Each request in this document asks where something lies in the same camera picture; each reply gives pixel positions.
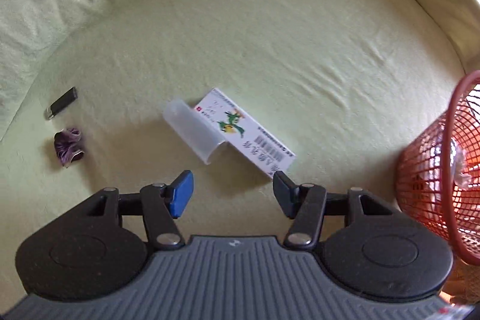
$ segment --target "black circular pad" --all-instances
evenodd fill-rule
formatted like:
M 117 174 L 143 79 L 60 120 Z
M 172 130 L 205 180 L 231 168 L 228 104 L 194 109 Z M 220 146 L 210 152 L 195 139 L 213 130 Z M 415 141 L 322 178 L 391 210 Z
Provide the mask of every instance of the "black circular pad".
M 40 230 L 17 251 L 15 265 L 28 293 L 78 301 L 111 293 L 131 281 L 147 257 L 132 232 L 89 218 L 68 231 Z
M 453 257 L 446 241 L 408 217 L 368 216 L 324 243 L 328 271 L 357 294 L 383 301 L 437 292 Z

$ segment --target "white box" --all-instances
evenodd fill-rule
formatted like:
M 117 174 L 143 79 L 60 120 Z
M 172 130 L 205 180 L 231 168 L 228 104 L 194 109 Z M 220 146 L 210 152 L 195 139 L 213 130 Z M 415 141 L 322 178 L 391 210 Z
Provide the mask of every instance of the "white box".
M 285 144 L 217 88 L 196 105 L 195 112 L 270 178 L 295 160 Z

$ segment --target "red mesh wastebasket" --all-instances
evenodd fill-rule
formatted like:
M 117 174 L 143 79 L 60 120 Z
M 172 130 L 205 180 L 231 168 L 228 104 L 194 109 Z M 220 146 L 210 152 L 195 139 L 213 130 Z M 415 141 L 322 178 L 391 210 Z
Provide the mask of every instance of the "red mesh wastebasket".
M 395 184 L 403 212 L 480 266 L 480 70 L 460 80 L 446 112 L 401 154 Z M 464 183 L 459 185 L 459 178 Z

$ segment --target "wrinkled sheet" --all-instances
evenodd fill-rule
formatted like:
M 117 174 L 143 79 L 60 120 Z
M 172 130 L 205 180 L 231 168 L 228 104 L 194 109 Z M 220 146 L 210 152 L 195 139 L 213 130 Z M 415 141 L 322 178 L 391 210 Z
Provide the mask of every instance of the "wrinkled sheet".
M 3 1 L 2 34 L 22 18 L 16 36 L 2 36 L 2 60 L 21 52 L 23 65 L 2 75 L 23 75 L 28 93 L 0 147 L 0 311 L 23 294 L 21 241 L 105 186 L 134 192 L 191 169 L 185 236 L 282 239 L 290 221 L 269 179 L 232 148 L 203 165 L 161 119 L 169 99 L 195 104 L 219 87 L 297 154 L 293 180 L 392 202 L 399 152 L 445 109 L 475 51 L 428 0 Z M 72 86 L 78 101 L 45 121 Z M 87 154 L 63 169 L 53 135 L 68 126 L 82 129 Z M 326 219 L 325 234 L 342 220 Z M 141 225 L 125 219 L 136 233 Z

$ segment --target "gray ribbed plate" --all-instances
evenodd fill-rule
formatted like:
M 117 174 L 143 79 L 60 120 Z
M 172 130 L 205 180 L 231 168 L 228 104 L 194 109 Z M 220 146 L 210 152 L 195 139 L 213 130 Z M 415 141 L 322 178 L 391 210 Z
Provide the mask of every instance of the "gray ribbed plate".
M 25 297 L 6 320 L 423 320 L 438 297 L 403 304 L 369 301 L 342 290 L 314 256 L 281 247 L 274 237 L 196 236 L 188 246 L 157 252 L 119 291 L 62 303 Z

